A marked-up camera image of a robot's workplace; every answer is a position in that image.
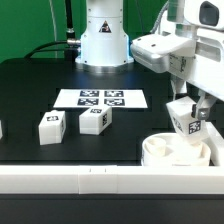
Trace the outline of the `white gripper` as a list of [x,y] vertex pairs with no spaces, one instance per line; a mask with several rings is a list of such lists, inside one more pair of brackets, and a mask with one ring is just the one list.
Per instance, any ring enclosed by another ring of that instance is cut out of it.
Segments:
[[224,101],[224,32],[199,28],[195,39],[175,34],[146,35],[132,42],[131,52],[137,62],[152,71],[173,74],[174,100],[187,95],[186,82],[203,90],[192,106],[193,118],[207,120],[214,97]]

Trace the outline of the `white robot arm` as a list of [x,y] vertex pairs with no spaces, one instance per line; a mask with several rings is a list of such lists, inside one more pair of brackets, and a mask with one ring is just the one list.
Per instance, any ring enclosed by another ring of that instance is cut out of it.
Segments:
[[76,62],[94,72],[134,61],[172,74],[173,91],[199,89],[193,114],[209,116],[224,101],[224,0],[168,0],[148,35],[130,40],[123,30],[123,0],[86,0],[87,28]]

